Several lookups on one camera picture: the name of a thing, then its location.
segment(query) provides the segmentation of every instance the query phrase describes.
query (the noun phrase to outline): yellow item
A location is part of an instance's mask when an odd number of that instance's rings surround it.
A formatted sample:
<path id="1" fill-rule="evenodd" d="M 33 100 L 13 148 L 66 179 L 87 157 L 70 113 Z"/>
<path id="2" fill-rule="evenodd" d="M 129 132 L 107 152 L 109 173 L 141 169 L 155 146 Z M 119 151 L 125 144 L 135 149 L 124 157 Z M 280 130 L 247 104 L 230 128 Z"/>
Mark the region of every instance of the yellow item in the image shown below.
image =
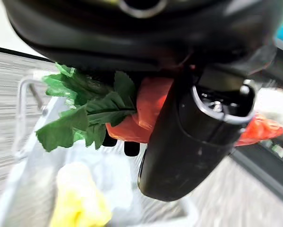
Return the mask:
<path id="1" fill-rule="evenodd" d="M 67 164 L 57 174 L 58 195 L 50 227 L 103 227 L 112 213 L 82 163 Z"/>

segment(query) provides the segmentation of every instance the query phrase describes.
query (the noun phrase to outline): metal bracket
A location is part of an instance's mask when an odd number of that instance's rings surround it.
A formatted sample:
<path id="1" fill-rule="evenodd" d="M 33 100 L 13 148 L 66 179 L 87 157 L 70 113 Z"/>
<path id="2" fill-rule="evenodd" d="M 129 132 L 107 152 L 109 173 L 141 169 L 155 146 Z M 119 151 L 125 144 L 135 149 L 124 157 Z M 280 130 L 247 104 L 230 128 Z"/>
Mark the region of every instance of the metal bracket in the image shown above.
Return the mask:
<path id="1" fill-rule="evenodd" d="M 16 160 L 21 160 L 27 156 L 25 147 L 23 145 L 24 138 L 26 137 L 26 95 L 29 89 L 37 103 L 38 110 L 43 116 L 47 114 L 46 106 L 35 89 L 35 84 L 44 84 L 41 77 L 35 74 L 25 76 L 21 79 L 17 89 L 17 106 L 16 106 L 16 128 L 14 135 L 14 142 L 12 144 L 12 154 Z"/>

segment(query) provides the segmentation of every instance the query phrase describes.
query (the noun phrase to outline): leafy greens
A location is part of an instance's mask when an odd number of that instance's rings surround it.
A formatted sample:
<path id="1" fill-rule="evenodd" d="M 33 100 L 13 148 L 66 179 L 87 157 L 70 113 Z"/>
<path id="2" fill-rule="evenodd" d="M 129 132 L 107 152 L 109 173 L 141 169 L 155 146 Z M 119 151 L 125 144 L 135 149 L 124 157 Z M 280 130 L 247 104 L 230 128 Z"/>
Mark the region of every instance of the leafy greens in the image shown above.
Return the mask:
<path id="1" fill-rule="evenodd" d="M 129 76 L 117 71 L 114 87 L 80 73 L 74 68 L 56 64 L 60 73 L 43 78 L 49 96 L 66 97 L 70 110 L 36 132 L 48 152 L 58 146 L 69 148 L 77 140 L 99 149 L 106 134 L 106 123 L 113 127 L 126 116 L 136 113 L 136 88 Z"/>

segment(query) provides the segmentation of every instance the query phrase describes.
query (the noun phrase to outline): red plastic bag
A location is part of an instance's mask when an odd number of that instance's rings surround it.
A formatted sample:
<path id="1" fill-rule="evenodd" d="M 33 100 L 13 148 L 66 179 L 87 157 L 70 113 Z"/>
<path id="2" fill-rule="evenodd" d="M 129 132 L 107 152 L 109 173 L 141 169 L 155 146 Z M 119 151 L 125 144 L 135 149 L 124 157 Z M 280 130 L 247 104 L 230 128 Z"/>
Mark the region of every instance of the red plastic bag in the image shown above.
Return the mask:
<path id="1" fill-rule="evenodd" d="M 106 124 L 112 138 L 148 143 L 155 122 L 173 83 L 169 78 L 145 78 L 137 96 L 137 114 L 128 116 L 121 124 Z M 257 143 L 283 134 L 283 126 L 256 114 L 236 146 Z"/>
<path id="2" fill-rule="evenodd" d="M 269 120 L 261 114 L 256 114 L 241 135 L 236 146 L 249 145 L 261 140 L 278 137 L 283 134 L 283 126 L 276 121 Z"/>

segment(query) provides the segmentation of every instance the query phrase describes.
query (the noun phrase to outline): floor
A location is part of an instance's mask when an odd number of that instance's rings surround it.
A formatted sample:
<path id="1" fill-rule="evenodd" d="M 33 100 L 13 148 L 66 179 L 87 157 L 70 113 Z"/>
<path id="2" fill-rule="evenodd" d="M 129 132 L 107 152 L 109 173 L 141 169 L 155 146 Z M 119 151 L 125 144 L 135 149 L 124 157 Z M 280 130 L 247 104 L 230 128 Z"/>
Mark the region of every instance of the floor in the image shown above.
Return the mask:
<path id="1" fill-rule="evenodd" d="M 0 53 L 0 193 L 14 163 L 10 148 L 17 84 L 29 70 L 37 69 L 56 70 L 48 62 Z M 27 108 L 31 131 L 40 114 L 30 94 Z M 191 193 L 191 199 L 200 211 L 197 227 L 283 227 L 283 202 L 230 158 Z"/>

